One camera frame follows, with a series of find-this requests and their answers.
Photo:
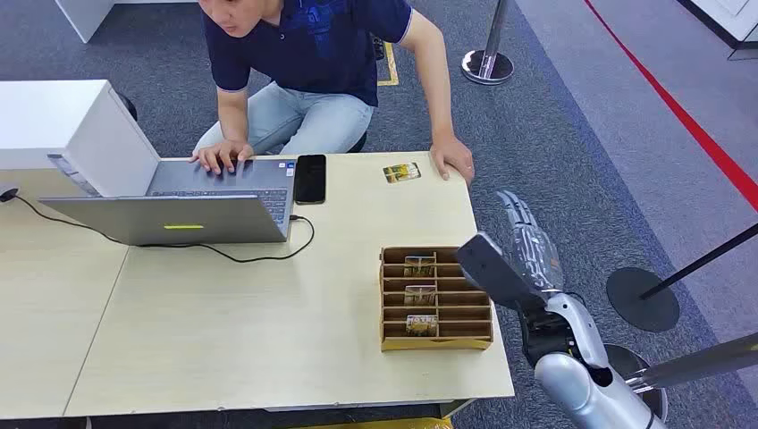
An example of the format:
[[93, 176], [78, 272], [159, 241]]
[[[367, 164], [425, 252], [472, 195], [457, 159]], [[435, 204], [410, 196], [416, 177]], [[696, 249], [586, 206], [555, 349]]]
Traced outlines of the person's right hand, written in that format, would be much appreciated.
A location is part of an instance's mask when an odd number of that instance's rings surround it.
[[198, 164], [205, 172], [221, 175], [223, 172], [237, 172], [253, 155], [254, 150], [249, 143], [224, 139], [213, 146], [196, 150], [189, 162]]

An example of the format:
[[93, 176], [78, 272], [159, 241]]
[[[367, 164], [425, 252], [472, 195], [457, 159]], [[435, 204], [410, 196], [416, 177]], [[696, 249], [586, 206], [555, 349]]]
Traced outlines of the person's left hand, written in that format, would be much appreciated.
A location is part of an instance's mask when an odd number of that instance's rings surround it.
[[430, 156], [440, 176], [447, 181], [455, 170], [470, 186], [475, 177], [471, 151], [454, 134], [439, 134], [432, 137]]

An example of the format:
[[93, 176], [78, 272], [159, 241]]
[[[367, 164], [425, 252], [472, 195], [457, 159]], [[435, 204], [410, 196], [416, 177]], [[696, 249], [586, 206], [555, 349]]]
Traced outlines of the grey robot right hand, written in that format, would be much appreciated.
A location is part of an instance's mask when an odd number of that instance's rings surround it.
[[513, 255], [518, 273], [528, 284], [544, 293], [564, 290], [564, 276], [557, 248], [538, 225], [528, 204], [516, 194], [500, 190], [513, 236]]

